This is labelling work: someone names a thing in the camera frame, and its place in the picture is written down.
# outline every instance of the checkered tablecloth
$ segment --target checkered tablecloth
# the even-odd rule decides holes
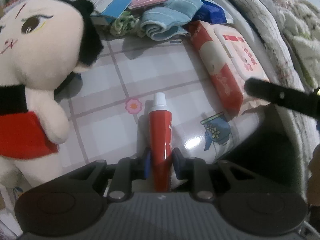
[[[156,92],[165,93],[172,112],[172,146],[207,162],[240,144],[261,123],[261,111],[230,120],[187,37],[156,42],[100,35],[104,49],[93,68],[57,96],[71,127],[69,139],[60,145],[65,172],[97,159],[117,163],[142,153],[150,144],[148,110]],[[132,102],[138,106],[135,113],[127,110]],[[204,150],[201,121],[220,112],[230,133],[222,135],[213,123],[215,141]]]

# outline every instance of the red shirt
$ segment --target red shirt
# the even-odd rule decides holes
[[[0,116],[0,155],[34,159],[58,152],[49,141],[34,112]]]

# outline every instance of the white cap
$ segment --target white cap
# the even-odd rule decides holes
[[[167,110],[167,101],[165,100],[164,93],[155,93],[153,95],[153,106],[149,112],[157,111],[157,110]]]

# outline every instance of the blue pot print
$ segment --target blue pot print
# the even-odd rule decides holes
[[[223,112],[202,120],[201,124],[206,130],[204,133],[205,151],[210,148],[212,142],[219,143],[219,145],[227,144],[231,128]]]

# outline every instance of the screw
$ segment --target screw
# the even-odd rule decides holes
[[[124,197],[124,192],[120,191],[120,190],[115,190],[115,191],[112,191],[110,192],[109,196],[111,198],[114,198],[114,199],[122,199]]]
[[[213,197],[213,193],[210,191],[202,190],[197,193],[197,196],[201,199],[210,199]]]

